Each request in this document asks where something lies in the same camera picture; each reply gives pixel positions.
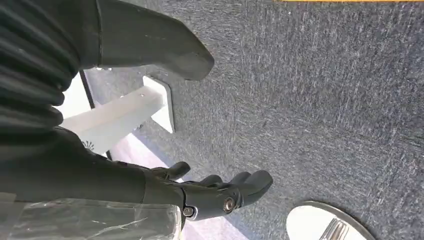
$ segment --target white bracket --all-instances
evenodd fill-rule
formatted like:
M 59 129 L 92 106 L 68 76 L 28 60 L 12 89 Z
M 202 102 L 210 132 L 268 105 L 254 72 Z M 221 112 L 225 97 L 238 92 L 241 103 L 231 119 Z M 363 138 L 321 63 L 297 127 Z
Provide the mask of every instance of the white bracket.
M 77 134 L 84 146 L 97 154 L 110 150 L 149 118 L 173 133 L 170 87 L 150 76 L 144 76 L 143 83 L 143 87 L 119 99 L 66 118 L 61 127 Z

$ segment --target clear plastic bag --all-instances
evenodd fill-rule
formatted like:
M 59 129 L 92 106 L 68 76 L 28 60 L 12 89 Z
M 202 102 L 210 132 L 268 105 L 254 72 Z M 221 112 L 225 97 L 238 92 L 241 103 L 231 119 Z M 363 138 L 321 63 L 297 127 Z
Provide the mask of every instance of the clear plastic bag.
M 181 212 L 174 205 L 61 199 L 11 203 L 0 197 L 0 240 L 177 240 Z

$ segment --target prosthetic hand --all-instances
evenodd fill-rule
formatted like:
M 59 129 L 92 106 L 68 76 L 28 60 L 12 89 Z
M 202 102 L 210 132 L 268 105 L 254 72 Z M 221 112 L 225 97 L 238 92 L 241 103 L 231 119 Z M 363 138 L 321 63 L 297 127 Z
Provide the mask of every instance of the prosthetic hand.
M 271 186 L 265 171 L 178 183 L 186 163 L 112 162 L 57 127 L 63 117 L 52 106 L 80 69 L 156 64 L 186 80 L 207 76 L 214 59 L 181 22 L 117 0 L 2 0 L 0 16 L 0 192 L 20 202 L 171 204 L 202 220 L 252 204 Z
M 230 214 L 258 201 L 273 183 L 266 171 L 242 172 L 225 183 L 217 175 L 195 182 L 176 182 L 190 167 L 147 169 L 110 161 L 84 148 L 73 132 L 53 132 L 16 143 L 0 161 L 0 192 L 19 202 L 91 199 L 180 207 L 183 219 L 203 220 Z

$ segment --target gray carpet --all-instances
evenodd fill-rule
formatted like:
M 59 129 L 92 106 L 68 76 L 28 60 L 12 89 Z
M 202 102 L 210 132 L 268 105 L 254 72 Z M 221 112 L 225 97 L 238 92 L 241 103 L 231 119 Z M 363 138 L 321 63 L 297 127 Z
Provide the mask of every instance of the gray carpet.
M 107 102 L 170 84 L 176 133 L 138 133 L 190 178 L 265 169 L 274 185 L 228 220 L 288 240 L 304 200 L 339 207 L 379 240 L 424 239 L 424 3 L 132 0 L 183 21 L 215 57 L 202 82 L 154 66 L 87 71 Z

